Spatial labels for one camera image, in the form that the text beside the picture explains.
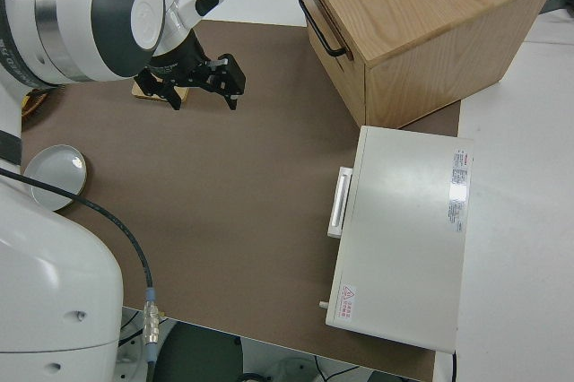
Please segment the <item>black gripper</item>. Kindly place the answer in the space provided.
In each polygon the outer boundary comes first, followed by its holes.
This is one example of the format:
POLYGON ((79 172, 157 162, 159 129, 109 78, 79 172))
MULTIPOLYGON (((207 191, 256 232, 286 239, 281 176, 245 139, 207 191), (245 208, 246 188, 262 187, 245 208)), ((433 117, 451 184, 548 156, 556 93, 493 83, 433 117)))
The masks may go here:
POLYGON ((186 37, 173 50, 153 56, 149 70, 143 69, 136 76, 138 95, 148 99, 157 97, 180 110, 182 99, 171 82, 176 86, 191 86, 192 72, 201 64, 204 64, 205 89, 223 96, 230 110, 236 110, 238 99, 244 94, 246 76, 232 54, 209 61, 197 37, 186 37))

